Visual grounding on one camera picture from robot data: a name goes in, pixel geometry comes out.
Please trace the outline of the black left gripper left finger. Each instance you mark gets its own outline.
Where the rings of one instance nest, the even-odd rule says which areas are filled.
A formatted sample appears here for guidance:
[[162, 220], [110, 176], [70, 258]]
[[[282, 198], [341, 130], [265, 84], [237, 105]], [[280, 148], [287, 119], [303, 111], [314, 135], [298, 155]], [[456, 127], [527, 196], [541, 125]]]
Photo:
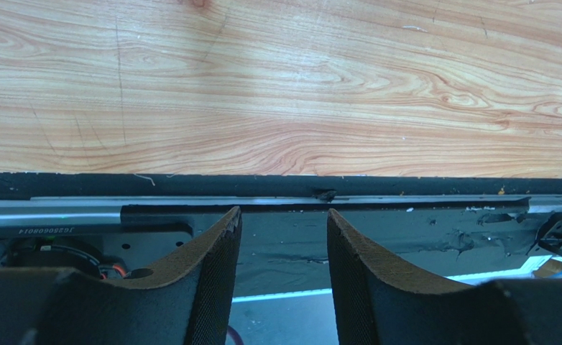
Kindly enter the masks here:
[[130, 279], [0, 269], [0, 344], [223, 344], [241, 230], [233, 207]]

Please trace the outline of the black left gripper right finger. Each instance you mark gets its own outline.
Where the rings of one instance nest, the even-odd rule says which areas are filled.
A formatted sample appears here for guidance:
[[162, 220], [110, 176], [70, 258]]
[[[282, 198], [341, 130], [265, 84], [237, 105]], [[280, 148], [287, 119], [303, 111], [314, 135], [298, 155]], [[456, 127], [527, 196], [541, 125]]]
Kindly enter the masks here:
[[377, 244], [334, 209], [327, 250], [341, 344], [562, 344], [562, 279], [450, 280]]

